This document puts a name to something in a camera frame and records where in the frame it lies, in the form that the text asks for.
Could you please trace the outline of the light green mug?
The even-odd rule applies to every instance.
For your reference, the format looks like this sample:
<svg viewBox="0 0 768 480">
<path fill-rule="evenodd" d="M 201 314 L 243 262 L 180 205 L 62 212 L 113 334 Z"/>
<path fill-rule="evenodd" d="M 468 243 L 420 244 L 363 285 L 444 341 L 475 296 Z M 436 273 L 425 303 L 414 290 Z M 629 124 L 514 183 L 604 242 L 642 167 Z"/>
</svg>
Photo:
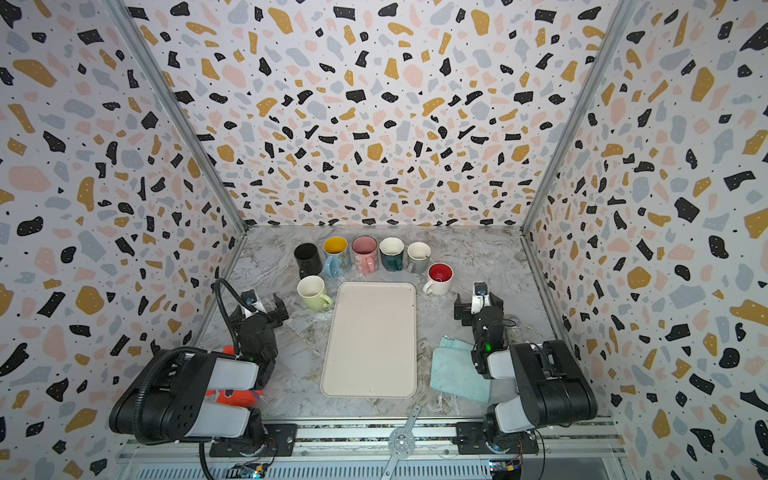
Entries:
<svg viewBox="0 0 768 480">
<path fill-rule="evenodd" d="M 321 312 L 333 305 L 333 300 L 327 294 L 325 282 L 320 276 L 309 275 L 302 278 L 297 285 L 297 293 L 311 311 Z"/>
</svg>

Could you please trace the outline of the white mug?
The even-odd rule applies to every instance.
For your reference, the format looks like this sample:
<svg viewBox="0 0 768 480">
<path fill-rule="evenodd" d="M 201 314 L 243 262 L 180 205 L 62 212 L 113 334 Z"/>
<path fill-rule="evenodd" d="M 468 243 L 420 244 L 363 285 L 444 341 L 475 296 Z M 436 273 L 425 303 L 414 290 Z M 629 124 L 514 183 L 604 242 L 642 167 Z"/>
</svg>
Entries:
<svg viewBox="0 0 768 480">
<path fill-rule="evenodd" d="M 435 263 L 427 271 L 427 281 L 423 292 L 431 295 L 445 295 L 450 290 L 454 278 L 453 269 L 445 263 Z"/>
</svg>

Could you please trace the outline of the black mug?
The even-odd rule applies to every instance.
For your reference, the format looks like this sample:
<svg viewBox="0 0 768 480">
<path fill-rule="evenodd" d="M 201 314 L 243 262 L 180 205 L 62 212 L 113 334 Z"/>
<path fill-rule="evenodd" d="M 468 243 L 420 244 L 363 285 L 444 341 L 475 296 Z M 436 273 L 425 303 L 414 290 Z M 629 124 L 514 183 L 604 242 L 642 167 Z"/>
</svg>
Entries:
<svg viewBox="0 0 768 480">
<path fill-rule="evenodd" d="M 324 268 L 317 246 L 313 243 L 302 243 L 293 252 L 294 259 L 299 268 L 299 278 L 319 276 Z"/>
</svg>

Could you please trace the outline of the grey mug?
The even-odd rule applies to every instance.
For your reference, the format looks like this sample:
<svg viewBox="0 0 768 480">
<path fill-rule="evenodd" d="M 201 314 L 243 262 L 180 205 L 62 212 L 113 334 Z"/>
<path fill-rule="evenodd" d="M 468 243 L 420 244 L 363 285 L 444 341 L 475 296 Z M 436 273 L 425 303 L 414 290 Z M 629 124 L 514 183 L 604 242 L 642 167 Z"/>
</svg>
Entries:
<svg viewBox="0 0 768 480">
<path fill-rule="evenodd" d="M 423 274 L 431 263 L 431 247 L 424 242 L 413 242 L 407 248 L 408 271 L 413 274 Z"/>
</svg>

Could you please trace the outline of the light blue mug yellow inside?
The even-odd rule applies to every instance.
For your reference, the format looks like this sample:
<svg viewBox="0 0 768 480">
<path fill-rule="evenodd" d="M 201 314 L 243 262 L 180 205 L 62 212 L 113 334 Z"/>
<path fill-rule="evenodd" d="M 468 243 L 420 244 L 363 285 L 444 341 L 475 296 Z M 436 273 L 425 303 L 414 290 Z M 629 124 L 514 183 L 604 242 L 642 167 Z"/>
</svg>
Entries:
<svg viewBox="0 0 768 480">
<path fill-rule="evenodd" d="M 340 236 L 327 239 L 323 244 L 325 253 L 324 272 L 330 278 L 337 278 L 351 268 L 352 259 L 348 241 Z"/>
</svg>

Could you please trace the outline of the dark green mug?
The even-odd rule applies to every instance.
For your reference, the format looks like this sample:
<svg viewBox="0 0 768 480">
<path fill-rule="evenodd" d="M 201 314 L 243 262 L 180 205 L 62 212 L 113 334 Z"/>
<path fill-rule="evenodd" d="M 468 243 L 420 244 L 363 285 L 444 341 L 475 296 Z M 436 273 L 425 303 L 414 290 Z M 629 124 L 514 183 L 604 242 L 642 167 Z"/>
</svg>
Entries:
<svg viewBox="0 0 768 480">
<path fill-rule="evenodd" d="M 404 242 L 396 237 L 387 237 L 379 243 L 382 266 L 389 272 L 399 272 L 404 269 Z"/>
</svg>

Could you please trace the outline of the pink mug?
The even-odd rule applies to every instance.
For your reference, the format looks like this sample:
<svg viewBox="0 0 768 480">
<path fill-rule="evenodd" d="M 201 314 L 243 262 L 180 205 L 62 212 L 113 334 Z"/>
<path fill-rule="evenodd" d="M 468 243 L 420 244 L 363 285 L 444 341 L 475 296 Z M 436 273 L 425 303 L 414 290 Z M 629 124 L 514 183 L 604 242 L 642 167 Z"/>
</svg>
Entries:
<svg viewBox="0 0 768 480">
<path fill-rule="evenodd" d="M 356 266 L 362 274 L 369 275 L 377 270 L 379 250 L 375 238 L 368 235 L 357 237 L 352 242 L 352 252 Z"/>
</svg>

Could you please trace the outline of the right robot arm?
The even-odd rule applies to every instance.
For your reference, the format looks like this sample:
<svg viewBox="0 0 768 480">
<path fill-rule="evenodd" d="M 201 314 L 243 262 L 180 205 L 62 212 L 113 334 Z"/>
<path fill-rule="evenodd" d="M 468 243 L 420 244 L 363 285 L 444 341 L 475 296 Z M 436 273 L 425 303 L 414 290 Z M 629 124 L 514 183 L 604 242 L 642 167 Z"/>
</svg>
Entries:
<svg viewBox="0 0 768 480">
<path fill-rule="evenodd" d="M 522 438 L 541 427 L 562 426 L 597 416 L 595 394 L 562 340 L 510 343 L 506 331 L 514 321 L 504 302 L 486 283 L 476 282 L 471 301 L 454 302 L 454 318 L 473 333 L 472 364 L 488 380 L 512 380 L 516 395 L 488 407 L 482 439 L 492 451 L 505 453 L 523 445 Z"/>
</svg>

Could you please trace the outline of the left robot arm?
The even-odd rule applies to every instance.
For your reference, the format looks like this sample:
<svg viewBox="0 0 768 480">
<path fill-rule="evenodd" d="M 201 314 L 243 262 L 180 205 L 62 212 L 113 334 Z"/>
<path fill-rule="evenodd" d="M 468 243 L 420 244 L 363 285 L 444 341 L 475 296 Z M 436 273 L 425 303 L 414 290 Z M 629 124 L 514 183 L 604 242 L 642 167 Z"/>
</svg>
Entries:
<svg viewBox="0 0 768 480">
<path fill-rule="evenodd" d="M 269 307 L 253 290 L 240 300 L 240 310 L 228 317 L 233 351 L 182 346 L 156 352 L 112 408 L 112 432 L 147 446 L 212 441 L 242 456 L 275 446 L 255 406 L 212 398 L 261 391 L 276 366 L 275 330 L 289 319 L 284 301 L 273 296 Z"/>
</svg>

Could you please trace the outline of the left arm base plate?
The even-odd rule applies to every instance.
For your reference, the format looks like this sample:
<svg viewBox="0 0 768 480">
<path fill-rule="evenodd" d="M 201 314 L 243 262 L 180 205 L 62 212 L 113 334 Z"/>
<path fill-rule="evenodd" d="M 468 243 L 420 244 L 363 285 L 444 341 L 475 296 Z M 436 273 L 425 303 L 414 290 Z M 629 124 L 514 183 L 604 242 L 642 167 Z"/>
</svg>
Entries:
<svg viewBox="0 0 768 480">
<path fill-rule="evenodd" d="M 273 458 L 290 457 L 297 440 L 298 425 L 295 423 L 267 423 L 246 436 L 237 439 L 221 439 L 214 442 L 208 455 L 212 458 Z"/>
</svg>

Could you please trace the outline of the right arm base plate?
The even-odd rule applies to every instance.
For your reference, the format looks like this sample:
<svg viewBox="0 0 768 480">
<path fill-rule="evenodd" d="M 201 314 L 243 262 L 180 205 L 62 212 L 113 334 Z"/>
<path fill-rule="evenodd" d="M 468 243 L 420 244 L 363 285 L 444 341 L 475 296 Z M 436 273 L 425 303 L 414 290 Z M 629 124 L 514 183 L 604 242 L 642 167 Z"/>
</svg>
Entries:
<svg viewBox="0 0 768 480">
<path fill-rule="evenodd" d="M 452 443 L 460 455 L 537 454 L 539 445 L 533 432 L 502 433 L 491 431 L 484 422 L 458 422 Z"/>
</svg>

